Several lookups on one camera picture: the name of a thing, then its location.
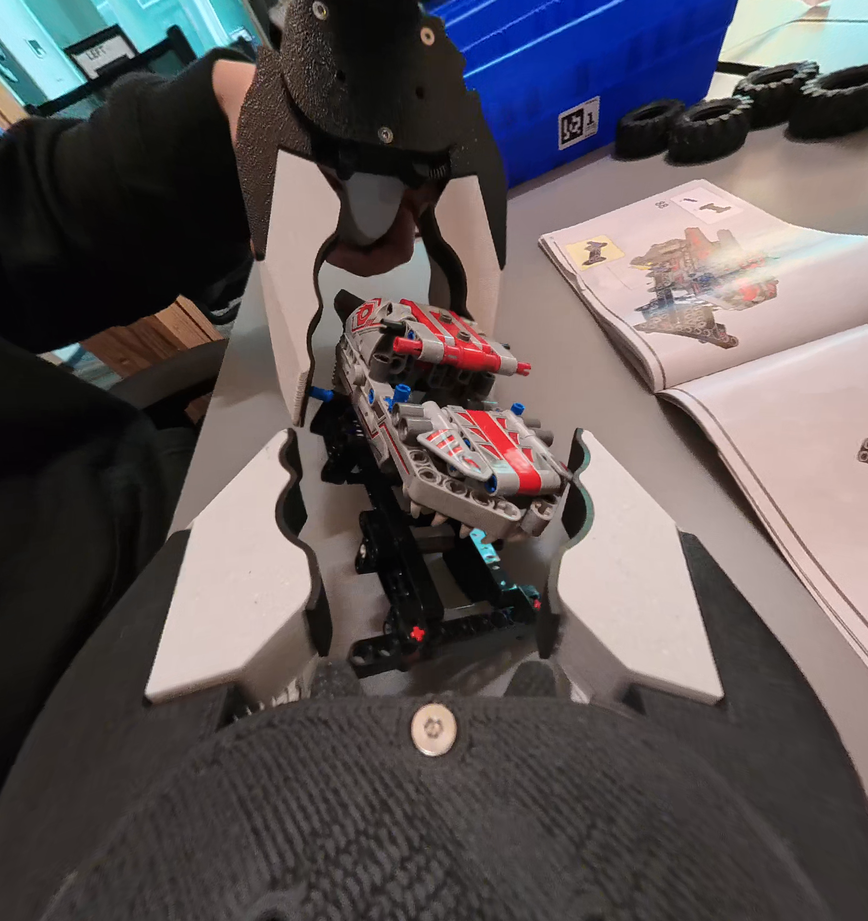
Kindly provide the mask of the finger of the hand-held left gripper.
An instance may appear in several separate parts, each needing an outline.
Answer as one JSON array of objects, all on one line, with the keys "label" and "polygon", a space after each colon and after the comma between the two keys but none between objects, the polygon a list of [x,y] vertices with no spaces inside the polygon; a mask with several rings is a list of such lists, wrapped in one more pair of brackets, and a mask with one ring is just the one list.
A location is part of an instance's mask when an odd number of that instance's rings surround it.
[{"label": "finger of the hand-held left gripper", "polygon": [[259,274],[277,380],[295,427],[304,423],[315,367],[311,339],[322,312],[318,272],[340,210],[338,194],[317,164],[277,153]]},{"label": "finger of the hand-held left gripper", "polygon": [[420,216],[430,264],[428,303],[496,329],[502,267],[478,178],[452,178]]}]

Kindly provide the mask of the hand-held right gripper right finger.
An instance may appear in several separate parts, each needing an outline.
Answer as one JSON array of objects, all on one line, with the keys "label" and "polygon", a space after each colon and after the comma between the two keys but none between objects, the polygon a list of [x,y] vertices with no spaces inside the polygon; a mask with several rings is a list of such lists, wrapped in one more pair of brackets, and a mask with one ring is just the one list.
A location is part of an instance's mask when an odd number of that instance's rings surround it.
[{"label": "hand-held right gripper right finger", "polygon": [[677,524],[589,432],[571,443],[567,541],[548,576],[549,656],[589,702],[635,685],[706,706],[724,697]]}]

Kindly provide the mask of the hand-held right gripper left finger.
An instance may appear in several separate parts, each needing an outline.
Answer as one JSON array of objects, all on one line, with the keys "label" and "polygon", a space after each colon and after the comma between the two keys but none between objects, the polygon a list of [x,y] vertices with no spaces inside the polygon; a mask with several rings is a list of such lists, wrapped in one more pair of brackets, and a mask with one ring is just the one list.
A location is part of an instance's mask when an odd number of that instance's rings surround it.
[{"label": "hand-held right gripper left finger", "polygon": [[297,433],[283,429],[196,516],[145,687],[153,705],[232,685],[250,705],[305,698],[333,621],[300,533]]}]

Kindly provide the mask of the grey red brick truck model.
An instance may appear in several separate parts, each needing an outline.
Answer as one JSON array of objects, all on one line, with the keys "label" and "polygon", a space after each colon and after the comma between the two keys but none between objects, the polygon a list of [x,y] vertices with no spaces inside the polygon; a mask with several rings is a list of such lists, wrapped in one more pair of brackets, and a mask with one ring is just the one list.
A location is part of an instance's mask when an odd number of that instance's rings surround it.
[{"label": "grey red brick truck model", "polygon": [[514,580],[499,551],[540,537],[572,479],[554,435],[523,404],[490,399],[499,376],[531,365],[445,307],[407,298],[334,298],[343,331],[332,390],[310,431],[321,437],[327,484],[358,484],[358,574],[389,604],[381,633],[356,640],[361,679],[431,661],[449,649],[542,628],[547,590]]}]

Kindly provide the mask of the person's left forearm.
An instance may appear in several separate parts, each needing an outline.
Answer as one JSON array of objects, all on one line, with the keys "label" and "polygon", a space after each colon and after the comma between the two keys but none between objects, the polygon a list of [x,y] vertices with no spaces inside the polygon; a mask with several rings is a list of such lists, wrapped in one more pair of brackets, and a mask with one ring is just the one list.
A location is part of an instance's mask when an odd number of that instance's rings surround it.
[{"label": "person's left forearm", "polygon": [[250,255],[234,141],[255,64],[134,74],[87,120],[0,132],[0,337],[32,353],[133,323]]}]

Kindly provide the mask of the wooden crate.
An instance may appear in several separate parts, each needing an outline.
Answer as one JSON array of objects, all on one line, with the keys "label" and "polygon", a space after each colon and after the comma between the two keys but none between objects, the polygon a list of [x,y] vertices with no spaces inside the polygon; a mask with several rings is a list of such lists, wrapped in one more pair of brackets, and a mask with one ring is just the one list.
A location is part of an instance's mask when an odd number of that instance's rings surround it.
[{"label": "wooden crate", "polygon": [[129,378],[176,354],[223,339],[197,305],[180,296],[158,313],[108,328],[79,344],[119,378]]}]

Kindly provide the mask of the person's black clothed body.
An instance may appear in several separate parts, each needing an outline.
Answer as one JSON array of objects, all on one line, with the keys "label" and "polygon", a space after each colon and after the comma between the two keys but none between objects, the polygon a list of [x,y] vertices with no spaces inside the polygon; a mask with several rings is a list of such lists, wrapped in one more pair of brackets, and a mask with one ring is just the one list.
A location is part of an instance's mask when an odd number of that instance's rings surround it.
[{"label": "person's black clothed body", "polygon": [[0,338],[0,909],[33,917],[226,694],[141,680],[187,544],[197,433]]}]

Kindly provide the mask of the blue plastic bin square tag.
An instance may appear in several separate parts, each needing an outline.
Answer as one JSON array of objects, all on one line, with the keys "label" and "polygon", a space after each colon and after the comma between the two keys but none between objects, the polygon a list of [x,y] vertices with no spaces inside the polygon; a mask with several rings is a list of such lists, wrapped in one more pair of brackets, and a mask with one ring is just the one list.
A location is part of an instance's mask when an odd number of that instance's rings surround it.
[{"label": "blue plastic bin square tag", "polygon": [[704,98],[735,1],[425,2],[462,52],[509,187],[612,144],[660,98]]}]

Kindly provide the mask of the open instruction booklet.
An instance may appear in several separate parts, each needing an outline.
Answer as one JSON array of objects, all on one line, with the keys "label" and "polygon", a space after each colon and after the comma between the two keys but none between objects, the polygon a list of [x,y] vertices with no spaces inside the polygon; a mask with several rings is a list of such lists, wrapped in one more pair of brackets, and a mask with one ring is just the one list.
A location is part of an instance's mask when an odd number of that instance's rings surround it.
[{"label": "open instruction booklet", "polygon": [[700,178],[539,244],[868,668],[868,236]]}]

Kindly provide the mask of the black rubber toy tyre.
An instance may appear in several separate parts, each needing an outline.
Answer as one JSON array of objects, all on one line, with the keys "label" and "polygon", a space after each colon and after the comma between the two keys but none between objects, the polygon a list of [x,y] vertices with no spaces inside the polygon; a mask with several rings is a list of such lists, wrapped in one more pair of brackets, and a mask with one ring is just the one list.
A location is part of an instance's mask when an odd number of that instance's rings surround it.
[{"label": "black rubber toy tyre", "polygon": [[818,140],[868,128],[868,64],[851,66],[805,82],[787,119],[787,132]]},{"label": "black rubber toy tyre", "polygon": [[704,100],[685,109],[670,124],[670,162],[711,162],[737,151],[750,132],[751,99],[746,96]]},{"label": "black rubber toy tyre", "polygon": [[735,85],[732,96],[748,98],[751,130],[771,128],[787,122],[805,83],[820,73],[819,64],[802,61],[760,68]]},{"label": "black rubber toy tyre", "polygon": [[616,124],[613,155],[632,160],[664,152],[671,126],[684,110],[681,100],[660,98],[628,111]]}]

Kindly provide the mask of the white label plate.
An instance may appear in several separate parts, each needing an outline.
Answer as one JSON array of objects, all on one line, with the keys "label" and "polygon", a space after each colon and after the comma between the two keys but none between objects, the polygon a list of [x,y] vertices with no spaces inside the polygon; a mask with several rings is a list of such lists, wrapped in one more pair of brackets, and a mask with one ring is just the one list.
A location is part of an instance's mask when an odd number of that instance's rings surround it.
[{"label": "white label plate", "polygon": [[64,53],[87,81],[105,75],[139,52],[120,26],[111,26],[66,47]]}]

